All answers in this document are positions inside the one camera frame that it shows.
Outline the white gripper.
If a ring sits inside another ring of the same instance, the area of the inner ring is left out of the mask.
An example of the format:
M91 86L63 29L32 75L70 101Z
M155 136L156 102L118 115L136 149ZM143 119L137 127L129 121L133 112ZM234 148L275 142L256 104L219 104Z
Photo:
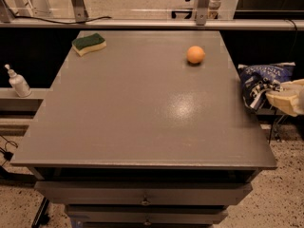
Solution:
M304 79L284 82L281 87L284 91L266 93L268 102L287 115L304 115Z

